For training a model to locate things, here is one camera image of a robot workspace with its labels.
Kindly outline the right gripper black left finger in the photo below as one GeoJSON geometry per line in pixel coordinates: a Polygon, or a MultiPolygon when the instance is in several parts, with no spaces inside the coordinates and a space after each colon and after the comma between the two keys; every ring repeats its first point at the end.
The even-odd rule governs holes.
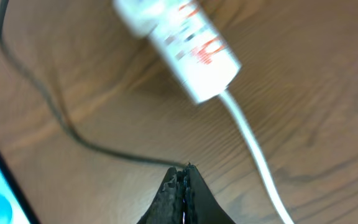
{"type": "Polygon", "coordinates": [[[137,224],[182,224],[183,223],[183,175],[170,167],[150,207],[137,224]]]}

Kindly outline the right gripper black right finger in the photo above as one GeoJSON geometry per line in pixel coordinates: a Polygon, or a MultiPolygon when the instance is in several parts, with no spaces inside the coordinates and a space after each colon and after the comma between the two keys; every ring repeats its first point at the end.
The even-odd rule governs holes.
{"type": "Polygon", "coordinates": [[[196,166],[184,170],[185,224],[235,224],[220,207],[196,166]]]}

